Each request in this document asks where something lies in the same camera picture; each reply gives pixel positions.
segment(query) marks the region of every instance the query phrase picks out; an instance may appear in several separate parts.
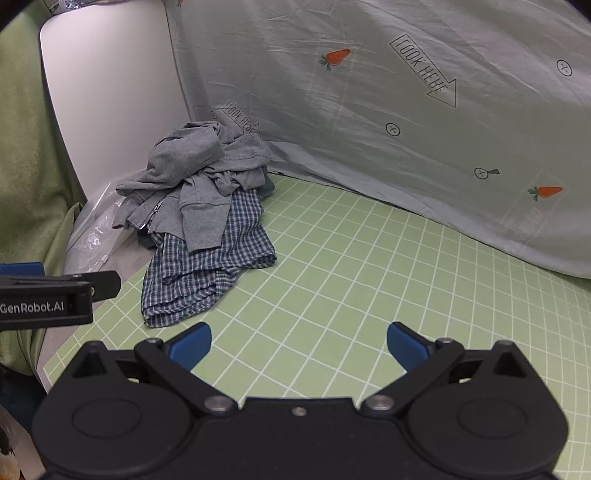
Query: green fabric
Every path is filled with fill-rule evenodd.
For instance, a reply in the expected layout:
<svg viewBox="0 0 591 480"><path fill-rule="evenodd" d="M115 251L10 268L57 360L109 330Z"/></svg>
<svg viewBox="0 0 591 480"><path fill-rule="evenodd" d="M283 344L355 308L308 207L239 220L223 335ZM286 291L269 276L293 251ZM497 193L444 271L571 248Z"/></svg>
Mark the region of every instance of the green fabric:
<svg viewBox="0 0 591 480"><path fill-rule="evenodd" d="M0 262L40 261L60 275L84 195L44 86L39 32L49 17L36 0L0 33ZM44 333L0 332L0 363L32 374Z"/></svg>

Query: plaid shirt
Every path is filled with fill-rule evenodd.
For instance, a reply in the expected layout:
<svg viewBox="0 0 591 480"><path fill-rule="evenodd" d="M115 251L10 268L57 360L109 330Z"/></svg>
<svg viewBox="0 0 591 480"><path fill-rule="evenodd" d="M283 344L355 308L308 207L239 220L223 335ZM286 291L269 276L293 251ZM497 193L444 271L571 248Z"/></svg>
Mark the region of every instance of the plaid shirt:
<svg viewBox="0 0 591 480"><path fill-rule="evenodd" d="M146 325L166 327L207 310L236 283L241 270L273 265L277 257L261 225L262 212L256 189L238 189L220 247L190 254L184 240L153 234L158 249L142 288Z"/></svg>

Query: green grid mat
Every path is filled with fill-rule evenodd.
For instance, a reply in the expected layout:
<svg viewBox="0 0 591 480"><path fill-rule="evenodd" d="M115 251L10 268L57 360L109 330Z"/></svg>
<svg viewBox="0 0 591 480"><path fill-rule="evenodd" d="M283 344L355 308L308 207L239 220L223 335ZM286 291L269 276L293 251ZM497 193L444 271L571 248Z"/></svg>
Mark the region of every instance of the green grid mat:
<svg viewBox="0 0 591 480"><path fill-rule="evenodd" d="M404 373L385 344L393 320L476 349L511 338L569 418L557 472L569 480L591 477L587 281L360 195L273 180L277 189L264 201L263 224L277 250L275 266L243 273L215 308L164 329L142 323L142 269L47 362L50 382L86 341L126 349L203 321L213 346L193 372L232 397L359 402Z"/></svg>

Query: gray hoodie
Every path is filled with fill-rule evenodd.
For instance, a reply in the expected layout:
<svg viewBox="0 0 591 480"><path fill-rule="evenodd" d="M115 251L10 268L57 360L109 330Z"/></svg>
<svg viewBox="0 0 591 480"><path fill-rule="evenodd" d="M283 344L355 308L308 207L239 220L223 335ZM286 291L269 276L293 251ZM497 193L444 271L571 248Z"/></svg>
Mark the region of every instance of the gray hoodie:
<svg viewBox="0 0 591 480"><path fill-rule="evenodd" d="M219 247L232 192L265 184L273 154L257 134L217 122L190 122L160 140L148 166L117 186L126 197L113 228L149 227L187 242L190 252Z"/></svg>

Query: orange carrot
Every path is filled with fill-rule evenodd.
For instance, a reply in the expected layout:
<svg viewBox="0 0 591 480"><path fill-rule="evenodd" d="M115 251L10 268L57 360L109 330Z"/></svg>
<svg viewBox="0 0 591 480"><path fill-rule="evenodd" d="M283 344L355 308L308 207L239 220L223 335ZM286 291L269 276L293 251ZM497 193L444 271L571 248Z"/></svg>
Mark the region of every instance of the orange carrot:
<svg viewBox="0 0 591 480"><path fill-rule="evenodd" d="M546 199L558 192L562 192L562 187L534 187L532 189L528 189L527 191L534 196L534 200L537 202L538 196Z"/></svg>
<svg viewBox="0 0 591 480"><path fill-rule="evenodd" d="M326 55L322 55L322 58L319 60L318 63L320 63L321 65L326 65L326 70L330 71L331 65L333 67L335 65L338 65L345 59L345 57L349 53L351 53L351 51L348 48L343 48L343 50L332 51L330 53L327 53Z"/></svg>

